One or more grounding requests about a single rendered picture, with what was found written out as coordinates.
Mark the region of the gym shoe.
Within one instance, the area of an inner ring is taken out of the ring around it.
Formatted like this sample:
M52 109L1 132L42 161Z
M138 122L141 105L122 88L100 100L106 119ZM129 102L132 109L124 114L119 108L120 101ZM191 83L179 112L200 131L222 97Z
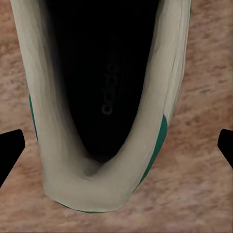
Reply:
M191 0L10 0L44 194L121 208L155 161L184 76Z

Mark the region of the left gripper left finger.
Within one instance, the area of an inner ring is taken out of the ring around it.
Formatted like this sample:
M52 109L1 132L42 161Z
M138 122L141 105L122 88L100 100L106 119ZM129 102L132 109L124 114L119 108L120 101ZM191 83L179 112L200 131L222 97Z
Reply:
M0 134L0 188L25 149L21 129Z

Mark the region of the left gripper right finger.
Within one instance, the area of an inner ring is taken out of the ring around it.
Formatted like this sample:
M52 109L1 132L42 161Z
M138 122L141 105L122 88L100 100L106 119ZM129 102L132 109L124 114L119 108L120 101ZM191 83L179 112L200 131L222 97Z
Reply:
M217 146L233 168L233 131L222 129Z

